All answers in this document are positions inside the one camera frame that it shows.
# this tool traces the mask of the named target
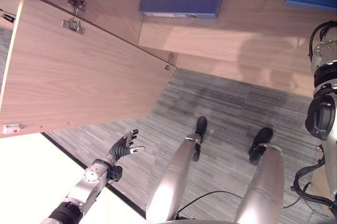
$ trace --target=silver robot leg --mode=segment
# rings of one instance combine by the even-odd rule
[[[267,146],[236,211],[233,219],[235,223],[279,223],[284,192],[284,167],[281,150],[273,145]]]
[[[200,142],[199,134],[188,135],[175,152],[146,206],[146,220],[152,224],[174,220],[184,195],[190,163]]]

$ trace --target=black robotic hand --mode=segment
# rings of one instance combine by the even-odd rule
[[[137,138],[138,129],[134,129],[128,133],[126,133],[121,139],[119,139],[109,150],[109,154],[114,156],[116,161],[118,161],[121,157],[127,156],[129,154],[138,153],[145,149],[144,146],[132,147],[132,140]]]

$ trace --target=wooden panel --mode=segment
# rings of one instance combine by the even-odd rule
[[[0,127],[23,134],[144,116],[175,71],[92,25],[84,35],[60,27],[69,14],[22,1],[1,91]]]
[[[18,5],[19,5],[19,0],[0,1],[0,15],[2,15],[3,13],[6,13],[6,14],[10,14],[11,16],[15,16]],[[9,21],[3,19],[0,16],[0,27],[13,29],[14,24],[10,23]]]
[[[173,64],[178,68],[269,87],[302,96],[312,97],[314,91],[313,77],[297,73],[288,73],[281,70],[272,70],[187,54],[176,55]]]
[[[336,14],[283,2],[223,0],[217,20],[145,17],[139,44],[310,75],[311,33]]]
[[[67,0],[48,0],[68,11],[73,8]],[[85,0],[83,18],[109,32],[137,45],[142,28],[143,14],[139,11],[140,0]]]

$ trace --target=cabinet door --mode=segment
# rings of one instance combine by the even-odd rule
[[[0,127],[20,134],[148,115],[175,67],[39,0],[19,4],[0,95]]]

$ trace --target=white latch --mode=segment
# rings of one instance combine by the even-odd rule
[[[24,128],[25,127],[20,127],[19,124],[5,124],[2,133],[5,135],[15,134],[15,133],[19,133],[20,130]]]

